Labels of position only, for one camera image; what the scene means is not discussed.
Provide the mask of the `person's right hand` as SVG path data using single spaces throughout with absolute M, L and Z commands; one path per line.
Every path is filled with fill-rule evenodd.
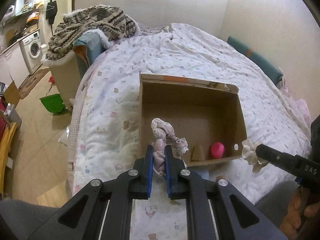
M 306 206 L 301 212 L 302 196 L 298 187 L 287 207 L 287 215 L 280 225 L 280 230 L 288 239 L 297 238 L 297 230 L 302 226 L 302 215 L 306 218 L 314 218 L 319 211 L 319 202 Z

